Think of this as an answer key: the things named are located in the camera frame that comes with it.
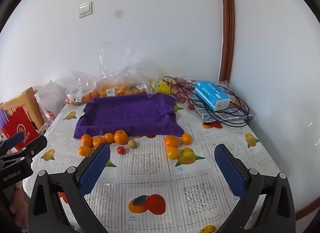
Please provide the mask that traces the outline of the person's left hand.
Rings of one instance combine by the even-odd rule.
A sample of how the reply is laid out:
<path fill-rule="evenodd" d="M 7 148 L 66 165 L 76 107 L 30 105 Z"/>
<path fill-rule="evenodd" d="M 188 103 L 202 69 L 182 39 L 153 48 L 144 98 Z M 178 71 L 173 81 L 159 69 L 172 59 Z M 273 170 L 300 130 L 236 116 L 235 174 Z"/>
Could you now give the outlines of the person's left hand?
<path fill-rule="evenodd" d="M 24 201 L 24 191 L 17 185 L 14 186 L 10 210 L 15 216 L 16 225 L 26 229 L 28 227 L 28 204 Z"/>

